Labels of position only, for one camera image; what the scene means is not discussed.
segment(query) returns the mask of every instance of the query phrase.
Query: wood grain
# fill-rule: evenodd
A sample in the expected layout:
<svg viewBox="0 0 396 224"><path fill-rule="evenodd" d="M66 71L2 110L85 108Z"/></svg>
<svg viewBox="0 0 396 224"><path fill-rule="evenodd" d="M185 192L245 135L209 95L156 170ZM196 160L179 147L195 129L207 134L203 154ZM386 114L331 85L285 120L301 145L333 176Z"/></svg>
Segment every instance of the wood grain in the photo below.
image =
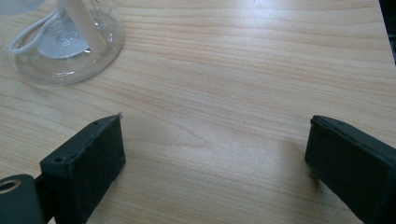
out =
<svg viewBox="0 0 396 224"><path fill-rule="evenodd" d="M127 163L89 223L361 223L304 151L315 114L396 147L377 1L117 4L125 44L96 77L38 87L0 64L0 176L39 175L73 134L122 112Z"/></svg>

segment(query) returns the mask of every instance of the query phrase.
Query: dark green block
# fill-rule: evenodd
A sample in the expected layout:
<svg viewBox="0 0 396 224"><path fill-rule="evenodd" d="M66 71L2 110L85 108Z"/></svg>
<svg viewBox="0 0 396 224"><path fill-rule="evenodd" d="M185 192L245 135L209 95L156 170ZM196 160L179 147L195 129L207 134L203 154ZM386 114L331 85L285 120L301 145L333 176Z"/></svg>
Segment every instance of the dark green block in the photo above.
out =
<svg viewBox="0 0 396 224"><path fill-rule="evenodd" d="M342 121L314 116L305 160L364 223L396 223L396 149Z"/></svg>

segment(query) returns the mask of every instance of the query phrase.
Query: plastic part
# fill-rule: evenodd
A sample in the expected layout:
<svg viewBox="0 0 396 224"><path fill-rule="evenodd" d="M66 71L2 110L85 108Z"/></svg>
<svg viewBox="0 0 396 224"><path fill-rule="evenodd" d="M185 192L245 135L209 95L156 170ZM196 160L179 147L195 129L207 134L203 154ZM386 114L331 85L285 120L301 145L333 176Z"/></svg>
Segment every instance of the plastic part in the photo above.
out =
<svg viewBox="0 0 396 224"><path fill-rule="evenodd" d="M396 223L396 149L340 120L311 119L305 160L365 224Z"/></svg>
<svg viewBox="0 0 396 224"><path fill-rule="evenodd" d="M0 180L0 222L2 224L43 224L35 182L29 175L14 175Z"/></svg>
<svg viewBox="0 0 396 224"><path fill-rule="evenodd" d="M85 223L125 164L120 115L99 119L40 162L0 180L0 223Z"/></svg>
<svg viewBox="0 0 396 224"><path fill-rule="evenodd" d="M64 7L71 8L66 13ZM46 1L20 17L23 22L17 25L12 18L3 24L9 31L5 35L9 39L3 42L9 44L0 50L6 65L34 84L63 86L93 77L117 57L123 45L124 32L112 0Z"/></svg>
<svg viewBox="0 0 396 224"><path fill-rule="evenodd" d="M96 29L96 22L82 0L58 0L66 10L67 14L77 26L79 32L84 36L85 41L90 46L93 53L100 53L106 50L106 42L102 38L99 30Z"/></svg>
<svg viewBox="0 0 396 224"><path fill-rule="evenodd" d="M120 116L99 119L40 162L58 224L85 223L125 164Z"/></svg>
<svg viewBox="0 0 396 224"><path fill-rule="evenodd" d="M88 44L70 18L54 22L43 34L38 52L53 59L73 57L88 49Z"/></svg>

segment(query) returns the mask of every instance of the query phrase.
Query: glass object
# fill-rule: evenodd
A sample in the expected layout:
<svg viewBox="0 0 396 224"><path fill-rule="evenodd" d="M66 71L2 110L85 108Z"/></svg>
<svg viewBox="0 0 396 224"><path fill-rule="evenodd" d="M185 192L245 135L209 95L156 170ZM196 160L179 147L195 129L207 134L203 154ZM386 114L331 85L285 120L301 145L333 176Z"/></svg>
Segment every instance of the glass object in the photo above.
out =
<svg viewBox="0 0 396 224"><path fill-rule="evenodd" d="M23 1L29 7L12 5ZM2 62L25 81L46 86L79 82L105 69L122 47L124 32L112 0L0 4L13 8L0 11Z"/></svg>

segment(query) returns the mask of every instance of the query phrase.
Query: light wood surface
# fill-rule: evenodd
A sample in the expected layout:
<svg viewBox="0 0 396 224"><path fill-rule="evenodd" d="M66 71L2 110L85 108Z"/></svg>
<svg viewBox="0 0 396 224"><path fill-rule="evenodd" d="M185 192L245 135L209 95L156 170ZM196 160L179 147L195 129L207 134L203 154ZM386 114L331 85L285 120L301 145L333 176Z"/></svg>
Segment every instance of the light wood surface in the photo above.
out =
<svg viewBox="0 0 396 224"><path fill-rule="evenodd" d="M46 88L1 65L0 178L122 112L127 163L88 223L361 223L304 151L316 114L396 147L377 1L116 2L125 44L96 77Z"/></svg>

